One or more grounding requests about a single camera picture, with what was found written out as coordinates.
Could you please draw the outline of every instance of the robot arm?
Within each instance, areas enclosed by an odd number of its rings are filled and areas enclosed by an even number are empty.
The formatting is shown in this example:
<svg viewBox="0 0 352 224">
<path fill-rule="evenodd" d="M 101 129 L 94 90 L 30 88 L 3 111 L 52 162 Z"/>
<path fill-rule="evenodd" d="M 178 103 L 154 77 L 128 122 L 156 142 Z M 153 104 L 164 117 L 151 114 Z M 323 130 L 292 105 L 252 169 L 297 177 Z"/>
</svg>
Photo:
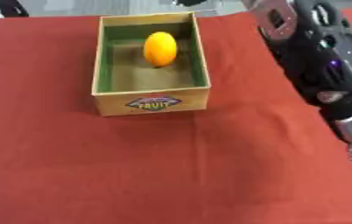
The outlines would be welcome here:
<svg viewBox="0 0 352 224">
<path fill-rule="evenodd" d="M 352 160 L 352 25 L 327 0 L 243 0 L 285 75 Z"/>
</svg>

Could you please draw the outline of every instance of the fruit label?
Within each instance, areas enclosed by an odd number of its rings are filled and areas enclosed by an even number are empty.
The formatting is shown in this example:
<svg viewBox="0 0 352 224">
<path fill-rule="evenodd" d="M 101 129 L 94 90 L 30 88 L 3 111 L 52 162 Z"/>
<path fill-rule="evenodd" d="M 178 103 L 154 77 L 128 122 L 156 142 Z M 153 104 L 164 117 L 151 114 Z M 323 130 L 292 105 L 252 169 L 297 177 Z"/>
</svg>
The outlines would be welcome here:
<svg viewBox="0 0 352 224">
<path fill-rule="evenodd" d="M 135 101 L 128 103 L 127 107 L 136 109 L 143 109 L 149 111 L 160 111 L 161 109 L 167 109 L 180 103 L 181 100 L 174 99 L 169 96 L 164 97 L 153 97 L 153 98 L 139 98 Z"/>
</svg>

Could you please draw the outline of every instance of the red fabric surface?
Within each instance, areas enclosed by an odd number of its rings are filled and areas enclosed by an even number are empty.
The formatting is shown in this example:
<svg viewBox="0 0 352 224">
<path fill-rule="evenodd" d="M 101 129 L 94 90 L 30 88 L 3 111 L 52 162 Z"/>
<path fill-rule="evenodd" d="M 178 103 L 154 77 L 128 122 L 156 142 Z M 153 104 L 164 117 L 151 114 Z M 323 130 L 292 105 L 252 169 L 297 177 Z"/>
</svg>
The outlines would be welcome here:
<svg viewBox="0 0 352 224">
<path fill-rule="evenodd" d="M 97 23 L 0 20 L 0 223 L 352 223 L 345 144 L 250 15 L 199 19 L 208 110 L 105 118 Z"/>
</svg>

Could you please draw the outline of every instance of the wooden crate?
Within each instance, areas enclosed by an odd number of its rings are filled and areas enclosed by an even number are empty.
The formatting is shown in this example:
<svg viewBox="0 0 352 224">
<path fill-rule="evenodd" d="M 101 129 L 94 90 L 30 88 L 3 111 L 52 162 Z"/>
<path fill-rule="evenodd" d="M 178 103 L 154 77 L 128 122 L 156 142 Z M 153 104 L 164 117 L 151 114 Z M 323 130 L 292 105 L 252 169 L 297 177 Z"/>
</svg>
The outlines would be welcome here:
<svg viewBox="0 0 352 224">
<path fill-rule="evenodd" d="M 154 32 L 169 32 L 178 43 L 170 66 L 144 59 L 144 41 Z M 205 109 L 210 87 L 193 12 L 101 17 L 92 95 L 102 116 Z"/>
</svg>

